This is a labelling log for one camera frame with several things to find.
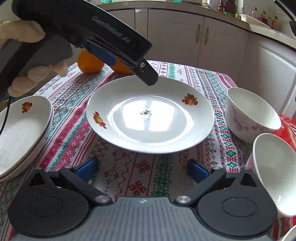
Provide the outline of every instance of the tablecloth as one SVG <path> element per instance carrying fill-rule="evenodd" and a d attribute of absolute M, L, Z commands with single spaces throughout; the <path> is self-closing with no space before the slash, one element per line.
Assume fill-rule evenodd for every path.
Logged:
<path fill-rule="evenodd" d="M 100 168 L 93 185 L 113 199 L 118 196 L 174 198 L 184 193 L 195 185 L 186 175 L 187 161 L 191 158 L 208 167 L 219 166 L 228 172 L 239 172 L 252 147 L 236 138 L 225 121 L 226 90 L 236 86 L 231 78 L 180 64 L 149 63 L 159 76 L 189 84 L 210 101 L 215 113 L 215 124 L 201 144 L 179 153 L 147 155 L 107 143 L 89 126 L 85 108 L 96 89 L 122 76 L 115 74 L 107 65 L 97 74 L 83 74 L 74 64 L 69 67 L 67 77 L 55 77 L 36 93 L 50 99 L 54 106 L 54 118 L 46 145 L 34 165 L 42 166 L 46 171 L 57 171 L 63 166 L 77 166 L 96 157 Z M 0 183 L 1 240 L 13 236 L 7 209 L 31 168 L 13 180 Z M 271 234 L 278 239 L 292 225 L 293 220 L 290 218 L 279 219 Z"/>

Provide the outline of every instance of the plate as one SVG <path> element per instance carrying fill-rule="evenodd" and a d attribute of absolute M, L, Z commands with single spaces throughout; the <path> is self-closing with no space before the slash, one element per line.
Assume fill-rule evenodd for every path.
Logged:
<path fill-rule="evenodd" d="M 0 113 L 0 126 L 6 109 Z M 0 136 L 0 177 L 24 161 L 46 130 L 52 104 L 43 96 L 28 96 L 11 104 L 5 128 Z"/>
<path fill-rule="evenodd" d="M 50 117 L 49 123 L 47 125 L 46 130 L 43 133 L 43 136 L 40 138 L 40 140 L 38 140 L 36 147 L 33 149 L 33 151 L 28 155 L 28 157 L 24 161 L 22 161 L 19 165 L 14 165 L 11 168 L 12 169 L 11 172 L 6 174 L 5 176 L 2 175 L 0 182 L 9 181 L 10 179 L 15 178 L 16 176 L 21 174 L 33 161 L 36 160 L 36 158 L 44 148 L 47 134 L 48 134 L 50 125 L 52 123 L 53 117 L 54 117 L 54 108 L 52 107 L 52 115 Z"/>
<path fill-rule="evenodd" d="M 136 76 L 111 81 L 90 97 L 86 116 L 92 129 L 118 147 L 150 154 L 186 150 L 214 126 L 214 111 L 196 89 L 158 77 L 147 86 Z"/>

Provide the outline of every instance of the orange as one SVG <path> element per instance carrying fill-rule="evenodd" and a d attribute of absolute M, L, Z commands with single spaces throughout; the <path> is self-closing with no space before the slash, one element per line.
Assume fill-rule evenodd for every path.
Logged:
<path fill-rule="evenodd" d="M 78 67 L 85 74 L 93 74 L 100 72 L 105 63 L 95 55 L 83 49 L 77 60 Z"/>
<path fill-rule="evenodd" d="M 119 74 L 131 74 L 133 71 L 127 67 L 120 59 L 116 58 L 116 63 L 111 66 L 114 72 Z"/>

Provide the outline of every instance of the hand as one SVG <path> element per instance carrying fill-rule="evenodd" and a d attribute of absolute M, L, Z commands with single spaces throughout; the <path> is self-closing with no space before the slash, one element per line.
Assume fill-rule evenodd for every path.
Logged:
<path fill-rule="evenodd" d="M 8 39 L 35 43 L 42 40 L 45 35 L 46 33 L 43 31 L 40 24 L 35 21 L 18 20 L 2 22 L 0 24 L 0 49 Z M 43 81 L 51 70 L 55 71 L 61 77 L 65 77 L 68 74 L 67 67 L 66 61 L 51 66 L 34 67 L 29 70 L 27 76 L 15 78 L 8 88 L 8 93 L 13 97 L 19 97 L 27 93 L 40 81 Z"/>

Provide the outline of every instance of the red plastic bag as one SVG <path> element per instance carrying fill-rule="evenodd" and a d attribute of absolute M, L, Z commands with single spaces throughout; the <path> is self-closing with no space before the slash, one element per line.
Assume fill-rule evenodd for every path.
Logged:
<path fill-rule="evenodd" d="M 296 120 L 279 114 L 281 128 L 273 134 L 285 140 L 296 151 Z"/>

